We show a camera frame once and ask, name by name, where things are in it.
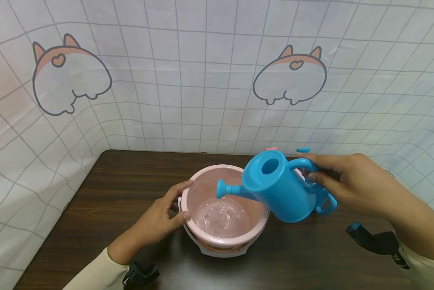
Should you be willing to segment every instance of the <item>watering can handle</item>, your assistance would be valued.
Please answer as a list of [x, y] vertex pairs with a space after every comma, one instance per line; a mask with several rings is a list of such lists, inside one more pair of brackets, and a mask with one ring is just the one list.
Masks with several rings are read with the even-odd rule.
[[[315, 166], [309, 159], [306, 159], [306, 158], [298, 158], [298, 159], [294, 159], [294, 160], [289, 161], [288, 162], [288, 168], [290, 168], [290, 170], [294, 170], [296, 168], [306, 168], [309, 172], [318, 171], [318, 167]], [[318, 207], [315, 207], [315, 211], [318, 214], [327, 215], [336, 209], [336, 206], [338, 206], [338, 202], [330, 193], [326, 192], [326, 190], [322, 189], [318, 184], [312, 184], [307, 179], [305, 179], [305, 181], [307, 184], [309, 184], [309, 186], [318, 186], [318, 190], [325, 192], [327, 195], [327, 198], [330, 200], [330, 205], [328, 205], [328, 207], [324, 210], [322, 210], [321, 205]]]
[[306, 158], [298, 158], [288, 162], [289, 170], [306, 168], [309, 172], [318, 171], [318, 167], [315, 166], [311, 160]]
[[327, 198], [330, 200], [330, 205], [328, 205], [328, 207], [326, 209], [322, 209], [321, 206], [315, 207], [315, 211], [320, 215], [330, 214], [338, 206], [338, 202], [330, 193], [327, 193]]

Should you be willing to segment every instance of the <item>blue watering can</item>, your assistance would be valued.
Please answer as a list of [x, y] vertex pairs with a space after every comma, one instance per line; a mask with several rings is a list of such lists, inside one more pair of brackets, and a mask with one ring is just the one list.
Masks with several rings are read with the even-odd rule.
[[[308, 148], [298, 152], [309, 152]], [[309, 183], [294, 169], [318, 171], [309, 159], [287, 161], [283, 153], [268, 150], [251, 159], [242, 174], [242, 186], [227, 186], [222, 180], [217, 183], [217, 198], [235, 195], [265, 204], [275, 216], [287, 223], [300, 222], [316, 211], [326, 215], [335, 210], [338, 202], [318, 184]], [[325, 202], [330, 205], [322, 209]]]

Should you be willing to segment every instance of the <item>watering can spout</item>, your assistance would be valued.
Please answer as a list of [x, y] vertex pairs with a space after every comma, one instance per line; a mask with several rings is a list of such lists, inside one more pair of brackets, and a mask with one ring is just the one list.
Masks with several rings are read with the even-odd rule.
[[254, 195], [248, 192], [243, 186], [228, 186], [223, 182], [223, 180], [219, 180], [217, 182], [217, 191], [216, 196], [217, 199], [221, 199], [224, 195], [235, 195], [240, 196], [242, 198], [251, 199], [253, 201], [259, 201]]

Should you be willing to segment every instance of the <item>cartoon cat illustration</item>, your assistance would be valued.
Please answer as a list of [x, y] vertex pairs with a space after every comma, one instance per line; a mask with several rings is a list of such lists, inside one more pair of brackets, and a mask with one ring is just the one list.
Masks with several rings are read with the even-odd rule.
[[33, 93], [40, 108], [49, 115], [73, 114], [78, 97], [95, 100], [111, 88], [112, 78], [106, 65], [81, 48], [68, 33], [62, 46], [48, 50], [34, 42], [33, 54], [37, 63]]
[[256, 76], [254, 94], [268, 105], [281, 99], [295, 105], [315, 97], [327, 81], [327, 68], [320, 60], [321, 54], [320, 46], [310, 54], [294, 54], [293, 46], [288, 45]]

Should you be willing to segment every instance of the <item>water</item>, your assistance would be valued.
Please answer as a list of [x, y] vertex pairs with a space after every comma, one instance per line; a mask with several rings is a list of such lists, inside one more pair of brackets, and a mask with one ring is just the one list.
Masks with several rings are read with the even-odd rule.
[[251, 230], [249, 216], [241, 204], [226, 197], [205, 200], [192, 218], [200, 229], [218, 238], [235, 238]]

